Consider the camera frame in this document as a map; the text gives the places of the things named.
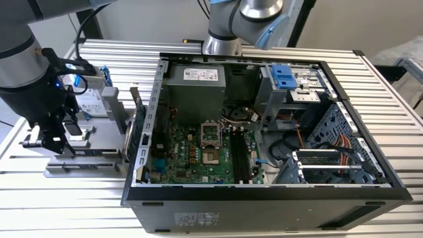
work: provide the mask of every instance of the wire bundle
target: wire bundle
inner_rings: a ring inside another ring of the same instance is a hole
[[[348,149],[352,149],[352,145],[351,145],[349,139],[341,134],[337,137],[337,141],[335,143],[335,146],[337,146],[339,144],[340,144],[341,147],[347,147]],[[341,153],[341,157],[340,157],[341,166],[348,165],[348,159],[349,159],[348,156]]]

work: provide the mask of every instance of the printed label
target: printed label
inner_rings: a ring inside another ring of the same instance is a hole
[[[186,68],[184,80],[219,81],[217,69]]]
[[[296,83],[297,84],[305,84],[305,83],[308,83],[308,81],[307,81],[307,79],[297,79]]]
[[[252,117],[251,117],[251,121],[256,122],[259,119],[259,115],[256,113],[253,113]]]
[[[219,212],[174,212],[174,223],[177,226],[216,226]]]
[[[80,109],[92,117],[105,117],[106,112],[97,89],[88,89],[86,92],[76,96]]]

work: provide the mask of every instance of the cable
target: cable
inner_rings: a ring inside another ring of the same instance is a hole
[[[344,136],[344,138],[345,138],[345,141],[348,143],[348,148],[352,149],[352,145],[351,145],[351,141],[349,141],[348,137]],[[345,156],[345,165],[348,165],[348,159],[349,159],[349,157]]]
[[[76,33],[76,38],[74,38],[74,56],[76,56],[76,59],[80,60],[81,57],[78,55],[78,39],[80,39],[80,35],[81,35],[81,31],[84,29],[84,26],[86,24],[86,22],[96,16],[96,14],[108,6],[109,4],[104,5],[104,6],[100,6],[90,14],[89,16],[85,18],[85,20],[82,21],[82,23],[80,24],[78,26],[78,30],[77,30],[77,33]]]
[[[245,123],[245,122],[249,122],[249,120],[245,120],[247,118],[243,118],[243,119],[235,119],[235,118],[231,118],[228,116],[224,116],[224,115],[220,115],[220,117],[229,123],[232,124],[240,124],[240,123]]]
[[[253,159],[253,161],[255,161],[256,163],[260,163],[260,164],[267,164],[268,166],[271,166],[271,167],[275,168],[275,169],[279,169],[279,166],[272,165],[271,162],[267,161],[267,160]]]
[[[420,102],[421,102],[421,99],[417,100],[415,106],[412,107],[412,110],[415,110],[419,107]]]
[[[296,120],[295,129],[296,129],[296,136],[297,136],[297,141],[299,141],[300,148],[304,149],[301,134],[299,133],[299,120]]]
[[[73,30],[74,30],[74,33],[77,33],[77,29],[74,27],[74,24],[73,24],[73,21],[72,21],[72,18],[70,18],[70,15],[68,14],[68,18],[69,18],[69,21],[70,21],[70,24],[72,24],[72,27],[73,27]]]
[[[70,93],[70,92],[66,91],[66,94],[73,95],[73,96],[82,95],[82,94],[86,92],[86,90],[88,90],[88,80],[85,79],[84,76],[81,76],[81,75],[78,75],[78,74],[76,74],[76,75],[82,79],[85,88],[84,88],[84,90],[80,91],[80,92],[72,92],[72,93]]]
[[[0,123],[2,123],[4,125],[8,125],[8,126],[12,126],[12,127],[13,127],[13,125],[12,125],[12,124],[9,124],[9,123],[4,122],[2,120],[0,120]]]
[[[197,3],[198,3],[198,5],[200,5],[200,8],[201,8],[201,10],[202,10],[202,12],[204,12],[204,15],[205,15],[206,19],[209,20],[210,18],[209,18],[209,16],[206,15],[206,12],[205,12],[204,7],[202,7],[202,5],[201,5],[201,3],[200,3],[200,0],[197,0]]]
[[[209,8],[206,6],[205,0],[202,0],[202,2],[204,2],[204,7],[205,7],[205,10],[206,10],[206,13],[210,15],[210,11],[209,11]]]
[[[285,132],[285,133],[281,135],[281,139],[273,141],[273,143],[269,145],[269,147],[268,147],[268,154],[269,154],[269,156],[271,156],[275,160],[285,161],[285,160],[288,159],[287,156],[285,156],[285,157],[281,157],[281,156],[276,156],[276,155],[273,154],[273,147],[275,147],[276,145],[279,145],[280,143],[281,143],[291,151],[295,151],[295,150],[299,149],[299,147],[296,147],[296,146],[288,144],[287,141],[285,141],[285,139],[287,139],[289,136],[292,136],[292,135],[295,135],[295,134],[292,133],[292,131]]]

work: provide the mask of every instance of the aluminum extrusion table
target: aluminum extrusion table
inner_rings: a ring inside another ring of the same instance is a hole
[[[133,108],[129,87],[146,104],[158,53],[198,54],[198,44],[149,44],[86,40],[80,54],[106,65],[118,99]],[[343,237],[423,236],[423,121],[365,57],[352,51],[244,46],[247,57],[324,60],[351,98],[364,124],[413,197],[413,202],[349,231],[319,233],[176,234],[184,237]],[[44,178],[48,158],[22,149],[28,125],[20,119],[0,145],[0,237],[154,237],[130,209],[120,207],[122,178]]]

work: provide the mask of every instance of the black cable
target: black cable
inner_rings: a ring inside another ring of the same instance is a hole
[[[12,124],[9,124],[9,123],[4,122],[2,120],[0,120],[0,123],[2,123],[4,125],[8,125],[8,126],[12,126],[12,127],[13,127],[13,125],[12,125]]]
[[[204,7],[205,7],[205,10],[206,10],[206,13],[210,15],[210,11],[209,11],[209,8],[208,8],[208,6],[206,6],[205,0],[202,0],[202,2],[204,2]]]
[[[260,163],[260,164],[265,164],[265,165],[271,166],[272,168],[279,169],[279,167],[272,165],[269,162],[268,163]]]
[[[417,102],[416,102],[415,106],[412,107],[412,110],[415,110],[415,109],[417,108],[417,106],[419,106],[420,102],[421,102],[421,99],[419,99],[419,100],[417,100]]]
[[[70,24],[72,24],[72,27],[73,27],[73,30],[74,30],[74,33],[77,33],[77,29],[74,27],[74,24],[73,24],[73,21],[72,21],[72,18],[70,18],[70,15],[68,14],[68,18],[69,18],[69,21],[70,21]]]
[[[209,18],[209,16],[206,15],[206,12],[205,12],[204,7],[202,7],[202,5],[201,5],[201,3],[200,3],[200,0],[197,0],[197,3],[198,3],[198,5],[200,5],[200,8],[201,8],[201,10],[202,10],[202,12],[204,12],[204,15],[205,15],[206,19],[209,20],[210,18]]]
[[[84,87],[84,90],[80,91],[80,92],[72,92],[70,93],[70,92],[66,91],[66,94],[73,95],[73,96],[82,95],[86,92],[86,90],[88,90],[88,80],[84,78],[84,76],[81,76],[78,74],[77,74],[77,76],[82,79],[85,87]]]
[[[100,6],[90,14],[89,16],[85,18],[85,20],[82,21],[81,25],[78,26],[78,30],[76,33],[76,38],[74,38],[74,56],[76,59],[80,60],[81,57],[78,55],[78,39],[80,39],[80,35],[81,35],[81,31],[84,29],[84,26],[86,24],[86,22],[96,16],[96,14],[108,6],[109,4]]]
[[[291,144],[285,141],[285,139],[287,139],[289,136],[292,136],[292,135],[296,135],[296,132],[293,132],[293,131],[285,132],[285,133],[281,135],[281,139],[277,139],[277,140],[269,145],[269,147],[268,147],[268,154],[269,154],[269,156],[271,156],[275,160],[281,160],[283,162],[285,162],[285,160],[288,159],[288,157],[276,156],[276,155],[273,154],[273,147],[275,147],[276,145],[279,145],[280,143],[281,143],[291,151],[295,151],[295,150],[299,149],[299,147],[291,145]]]

